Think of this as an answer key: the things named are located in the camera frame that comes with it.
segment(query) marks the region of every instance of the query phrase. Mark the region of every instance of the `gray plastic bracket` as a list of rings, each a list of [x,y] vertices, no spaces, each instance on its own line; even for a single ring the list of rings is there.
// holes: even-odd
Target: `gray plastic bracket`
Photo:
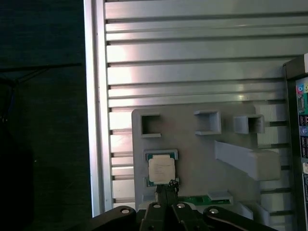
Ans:
[[[219,111],[201,110],[195,111],[193,114],[199,116],[201,122],[206,123],[207,127],[206,130],[196,131],[196,135],[204,136],[221,134],[221,119]]]
[[[215,158],[245,173],[254,180],[278,180],[281,175],[279,154],[268,150],[250,150],[215,141]]]
[[[140,117],[141,121],[141,137],[142,138],[159,138],[161,137],[161,133],[149,133],[148,131],[148,123],[149,119],[159,117],[159,113],[150,113],[150,114],[142,114]]]
[[[239,115],[233,117],[233,126],[235,133],[264,133],[263,115]]]
[[[233,196],[228,192],[228,190],[209,191],[207,195],[212,201],[229,200],[230,204],[233,204]]]

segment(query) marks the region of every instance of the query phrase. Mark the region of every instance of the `gray wall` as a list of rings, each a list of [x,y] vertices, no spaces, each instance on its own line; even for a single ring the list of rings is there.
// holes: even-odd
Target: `gray wall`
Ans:
[[[0,67],[83,63],[21,85],[9,121],[33,153],[35,220],[29,230],[63,230],[91,217],[83,2],[4,1],[0,30]]]

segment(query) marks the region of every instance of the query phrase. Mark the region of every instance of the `screw head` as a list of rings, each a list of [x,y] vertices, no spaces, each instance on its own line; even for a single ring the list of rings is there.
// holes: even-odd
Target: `screw head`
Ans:
[[[185,205],[184,205],[184,204],[182,204],[182,203],[180,203],[180,204],[177,204],[177,207],[178,207],[178,208],[184,208],[184,207],[185,207]]]
[[[218,210],[217,210],[217,209],[215,209],[215,208],[212,208],[212,209],[210,209],[210,213],[212,213],[212,214],[216,214],[216,213],[218,213]]]
[[[121,211],[121,213],[127,214],[127,213],[129,213],[129,210],[128,210],[128,209],[123,209],[123,210]]]

